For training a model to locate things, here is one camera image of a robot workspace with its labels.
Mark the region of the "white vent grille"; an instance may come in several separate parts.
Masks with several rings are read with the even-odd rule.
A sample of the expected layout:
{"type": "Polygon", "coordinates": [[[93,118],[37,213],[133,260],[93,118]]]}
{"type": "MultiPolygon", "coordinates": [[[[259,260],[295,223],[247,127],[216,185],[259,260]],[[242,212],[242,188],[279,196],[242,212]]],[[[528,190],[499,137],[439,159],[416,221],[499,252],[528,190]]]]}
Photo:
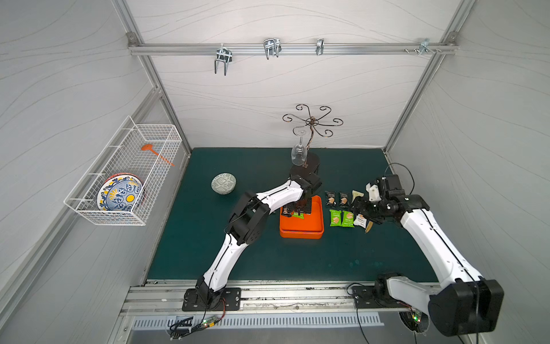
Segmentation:
{"type": "MultiPolygon", "coordinates": [[[[200,315],[137,316],[132,324],[134,331],[169,331],[170,326],[180,322],[183,329],[196,325],[200,315]]],[[[272,314],[227,314],[216,325],[221,329],[267,329],[267,328],[354,328],[383,326],[378,312],[321,312],[321,313],[272,313],[272,314]]]]}

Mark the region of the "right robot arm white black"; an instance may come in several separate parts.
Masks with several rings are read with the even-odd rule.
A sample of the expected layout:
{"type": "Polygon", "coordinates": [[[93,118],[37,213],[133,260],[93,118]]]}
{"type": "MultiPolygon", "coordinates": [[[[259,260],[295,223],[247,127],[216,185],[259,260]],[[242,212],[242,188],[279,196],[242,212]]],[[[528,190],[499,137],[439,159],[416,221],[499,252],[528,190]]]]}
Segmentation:
{"type": "Polygon", "coordinates": [[[447,337],[496,329],[504,289],[495,279],[484,278],[458,251],[421,196],[393,196],[378,202],[358,196],[352,211],[375,224],[395,220],[421,248],[439,283],[438,288],[430,288],[398,273],[381,274],[375,281],[375,297],[421,311],[447,337]]]}

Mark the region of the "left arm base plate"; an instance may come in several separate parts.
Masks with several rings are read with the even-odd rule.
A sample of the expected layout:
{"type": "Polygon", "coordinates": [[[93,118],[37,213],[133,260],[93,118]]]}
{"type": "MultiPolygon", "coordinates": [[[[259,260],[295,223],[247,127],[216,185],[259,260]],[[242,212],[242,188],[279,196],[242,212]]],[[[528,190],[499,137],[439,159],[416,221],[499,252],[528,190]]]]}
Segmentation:
{"type": "Polygon", "coordinates": [[[218,292],[206,292],[201,289],[187,289],[181,310],[199,311],[238,311],[241,306],[241,288],[224,288],[218,292]]]}

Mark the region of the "metal hook left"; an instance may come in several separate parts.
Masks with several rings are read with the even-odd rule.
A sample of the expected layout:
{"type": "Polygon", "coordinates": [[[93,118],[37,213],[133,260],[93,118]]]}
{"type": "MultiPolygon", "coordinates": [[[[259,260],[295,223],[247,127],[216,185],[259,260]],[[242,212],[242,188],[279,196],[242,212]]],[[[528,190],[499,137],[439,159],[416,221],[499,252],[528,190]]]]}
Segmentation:
{"type": "Polygon", "coordinates": [[[220,70],[220,66],[223,65],[223,75],[227,76],[229,64],[233,60],[233,53],[231,50],[224,46],[221,46],[216,50],[216,58],[214,60],[214,73],[217,74],[220,70]]]}

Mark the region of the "metal hook middle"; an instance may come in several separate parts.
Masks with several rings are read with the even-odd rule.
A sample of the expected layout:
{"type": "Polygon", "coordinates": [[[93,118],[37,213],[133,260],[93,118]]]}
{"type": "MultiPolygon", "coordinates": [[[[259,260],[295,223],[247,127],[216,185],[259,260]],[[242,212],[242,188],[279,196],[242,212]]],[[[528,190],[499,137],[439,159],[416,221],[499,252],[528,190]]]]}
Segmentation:
{"type": "Polygon", "coordinates": [[[263,42],[264,52],[266,59],[271,57],[279,57],[280,52],[282,51],[281,41],[277,38],[269,38],[263,42]]]}

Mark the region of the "green patterned bowl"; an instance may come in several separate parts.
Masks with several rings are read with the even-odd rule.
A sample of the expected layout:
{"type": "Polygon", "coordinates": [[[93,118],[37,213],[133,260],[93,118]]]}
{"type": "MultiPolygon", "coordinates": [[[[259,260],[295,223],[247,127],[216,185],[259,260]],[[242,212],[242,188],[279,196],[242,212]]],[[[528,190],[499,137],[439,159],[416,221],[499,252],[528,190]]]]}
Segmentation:
{"type": "Polygon", "coordinates": [[[236,188],[236,177],[231,173],[220,173],[213,178],[211,188],[220,195],[230,194],[236,188]]]}

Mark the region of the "metal hook small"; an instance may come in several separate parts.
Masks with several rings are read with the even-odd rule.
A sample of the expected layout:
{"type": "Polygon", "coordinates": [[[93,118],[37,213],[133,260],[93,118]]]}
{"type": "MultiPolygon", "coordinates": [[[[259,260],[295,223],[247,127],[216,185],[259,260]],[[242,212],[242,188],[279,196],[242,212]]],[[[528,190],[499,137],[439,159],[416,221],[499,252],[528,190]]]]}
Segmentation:
{"type": "Polygon", "coordinates": [[[319,38],[316,43],[316,56],[322,56],[324,53],[324,46],[325,46],[325,40],[322,38],[319,38]]]}

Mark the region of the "aluminium top rail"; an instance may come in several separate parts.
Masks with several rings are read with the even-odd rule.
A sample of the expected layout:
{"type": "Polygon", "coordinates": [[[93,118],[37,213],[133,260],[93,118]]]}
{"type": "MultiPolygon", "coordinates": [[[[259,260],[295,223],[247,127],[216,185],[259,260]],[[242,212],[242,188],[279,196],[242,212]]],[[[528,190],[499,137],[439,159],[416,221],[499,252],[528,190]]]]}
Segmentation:
{"type": "MultiPolygon", "coordinates": [[[[431,43],[432,48],[442,50],[441,54],[454,54],[459,50],[457,44],[431,43]]],[[[405,54],[404,49],[415,49],[420,42],[414,43],[330,43],[325,42],[322,56],[339,55],[392,55],[405,54]]],[[[233,56],[265,56],[262,43],[237,44],[137,44],[130,46],[134,56],[209,56],[214,57],[221,46],[231,50],[233,56]]],[[[316,42],[281,43],[281,56],[316,56],[316,42]]]]}

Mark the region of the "colourful patterned plate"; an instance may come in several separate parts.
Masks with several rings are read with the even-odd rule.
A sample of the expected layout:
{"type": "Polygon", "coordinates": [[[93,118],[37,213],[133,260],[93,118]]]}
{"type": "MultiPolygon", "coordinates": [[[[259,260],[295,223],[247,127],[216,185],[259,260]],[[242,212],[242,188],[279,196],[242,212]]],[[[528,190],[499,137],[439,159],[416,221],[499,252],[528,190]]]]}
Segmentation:
{"type": "Polygon", "coordinates": [[[130,212],[143,198],[143,183],[132,174],[110,177],[97,193],[97,207],[104,212],[130,212]]]}

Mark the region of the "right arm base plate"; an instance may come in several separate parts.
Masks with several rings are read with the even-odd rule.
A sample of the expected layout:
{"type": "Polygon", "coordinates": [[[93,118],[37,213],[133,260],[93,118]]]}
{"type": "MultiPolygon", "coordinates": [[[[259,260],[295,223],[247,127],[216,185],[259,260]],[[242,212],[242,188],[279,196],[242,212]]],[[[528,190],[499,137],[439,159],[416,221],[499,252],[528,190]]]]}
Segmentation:
{"type": "Polygon", "coordinates": [[[392,298],[384,287],[378,285],[352,283],[347,287],[347,293],[357,309],[410,309],[408,304],[392,298]]]}

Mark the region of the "orange spatula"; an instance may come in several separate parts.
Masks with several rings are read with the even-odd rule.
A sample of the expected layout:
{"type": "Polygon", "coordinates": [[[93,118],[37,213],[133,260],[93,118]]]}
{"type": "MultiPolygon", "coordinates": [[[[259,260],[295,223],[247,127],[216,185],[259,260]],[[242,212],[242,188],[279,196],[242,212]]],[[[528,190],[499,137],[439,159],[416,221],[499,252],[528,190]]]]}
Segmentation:
{"type": "Polygon", "coordinates": [[[161,159],[162,161],[166,162],[168,165],[170,166],[174,166],[174,164],[169,161],[167,158],[165,158],[164,156],[162,156],[160,153],[158,153],[155,149],[154,149],[154,146],[153,144],[145,144],[144,146],[141,147],[141,150],[142,151],[150,151],[151,153],[155,154],[157,157],[159,157],[159,159],[161,159]]]}

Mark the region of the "white cookie packet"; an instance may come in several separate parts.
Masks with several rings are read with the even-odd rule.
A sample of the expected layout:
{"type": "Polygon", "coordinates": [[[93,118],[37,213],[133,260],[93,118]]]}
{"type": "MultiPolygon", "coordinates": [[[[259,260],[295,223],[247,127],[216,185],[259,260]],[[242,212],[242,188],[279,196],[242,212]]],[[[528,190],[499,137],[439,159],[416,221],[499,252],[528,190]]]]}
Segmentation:
{"type": "Polygon", "coordinates": [[[354,220],[353,224],[354,224],[354,226],[359,226],[359,227],[362,227],[363,229],[366,229],[366,227],[368,225],[368,221],[365,219],[364,216],[362,216],[361,214],[358,214],[355,217],[355,220],[354,220]]]}

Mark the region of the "orange storage box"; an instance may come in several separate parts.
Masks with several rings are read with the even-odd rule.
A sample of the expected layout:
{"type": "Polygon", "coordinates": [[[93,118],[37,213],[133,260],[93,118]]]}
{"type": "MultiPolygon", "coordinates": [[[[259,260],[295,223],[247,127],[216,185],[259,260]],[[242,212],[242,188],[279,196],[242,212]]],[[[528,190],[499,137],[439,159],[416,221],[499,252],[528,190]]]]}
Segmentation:
{"type": "Polygon", "coordinates": [[[279,211],[279,234],[286,239],[321,239],[325,233],[322,199],[312,198],[312,212],[304,219],[282,216],[279,211]]]}

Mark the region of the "metal hook right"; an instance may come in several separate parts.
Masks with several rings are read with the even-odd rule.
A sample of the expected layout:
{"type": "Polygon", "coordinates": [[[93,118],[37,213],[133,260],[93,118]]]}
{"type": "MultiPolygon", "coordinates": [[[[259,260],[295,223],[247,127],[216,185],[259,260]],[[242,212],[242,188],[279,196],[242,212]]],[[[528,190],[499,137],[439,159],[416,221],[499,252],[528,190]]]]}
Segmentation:
{"type": "Polygon", "coordinates": [[[403,50],[406,54],[416,54],[418,56],[423,54],[441,54],[442,50],[438,48],[432,48],[430,40],[428,38],[424,39],[415,49],[403,50]]]}

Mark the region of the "black cookie packet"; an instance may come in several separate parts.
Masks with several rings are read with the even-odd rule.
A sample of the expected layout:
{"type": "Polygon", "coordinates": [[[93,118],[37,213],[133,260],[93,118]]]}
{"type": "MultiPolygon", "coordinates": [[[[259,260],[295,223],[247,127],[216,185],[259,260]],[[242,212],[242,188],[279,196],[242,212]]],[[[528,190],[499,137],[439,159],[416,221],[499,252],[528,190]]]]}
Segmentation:
{"type": "Polygon", "coordinates": [[[282,216],[291,217],[292,210],[290,210],[288,207],[282,208],[282,216]]]}
{"type": "Polygon", "coordinates": [[[326,206],[329,208],[335,208],[337,206],[336,193],[334,191],[326,191],[326,206]]]}
{"type": "Polygon", "coordinates": [[[345,192],[339,193],[339,207],[343,209],[349,208],[349,195],[345,192]]]}

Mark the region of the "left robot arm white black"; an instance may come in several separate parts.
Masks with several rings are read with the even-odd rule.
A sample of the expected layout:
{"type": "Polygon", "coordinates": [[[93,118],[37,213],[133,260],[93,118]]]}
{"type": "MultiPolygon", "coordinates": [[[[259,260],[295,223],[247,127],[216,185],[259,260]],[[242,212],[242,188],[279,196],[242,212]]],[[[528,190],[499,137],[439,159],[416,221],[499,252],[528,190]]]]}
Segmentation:
{"type": "Polygon", "coordinates": [[[216,258],[196,283],[197,295],[208,309],[219,303],[232,269],[243,251],[260,238],[269,215],[311,197],[321,185],[316,173],[304,172],[291,175],[271,190],[243,194],[224,228],[225,238],[216,258]]]}

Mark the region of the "clear wine glass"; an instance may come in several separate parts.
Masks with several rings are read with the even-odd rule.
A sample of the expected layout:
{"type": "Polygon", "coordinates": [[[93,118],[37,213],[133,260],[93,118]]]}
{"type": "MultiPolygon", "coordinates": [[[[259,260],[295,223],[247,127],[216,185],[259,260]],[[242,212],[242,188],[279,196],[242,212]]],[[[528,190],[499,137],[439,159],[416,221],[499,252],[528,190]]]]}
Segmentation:
{"type": "Polygon", "coordinates": [[[309,135],[309,131],[303,127],[295,128],[293,133],[299,138],[299,142],[292,148],[292,163],[295,166],[306,167],[311,136],[309,135]]]}

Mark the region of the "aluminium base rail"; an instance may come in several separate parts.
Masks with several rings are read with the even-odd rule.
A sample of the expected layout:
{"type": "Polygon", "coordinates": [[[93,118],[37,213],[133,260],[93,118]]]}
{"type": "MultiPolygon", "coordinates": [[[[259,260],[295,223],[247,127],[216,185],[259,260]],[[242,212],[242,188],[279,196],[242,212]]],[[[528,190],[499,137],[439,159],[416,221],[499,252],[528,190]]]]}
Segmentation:
{"type": "MultiPolygon", "coordinates": [[[[203,315],[204,310],[183,311],[190,279],[160,279],[131,287],[119,316],[203,315]]],[[[241,288],[240,308],[231,314],[351,312],[355,303],[351,281],[231,280],[241,288]]]]}

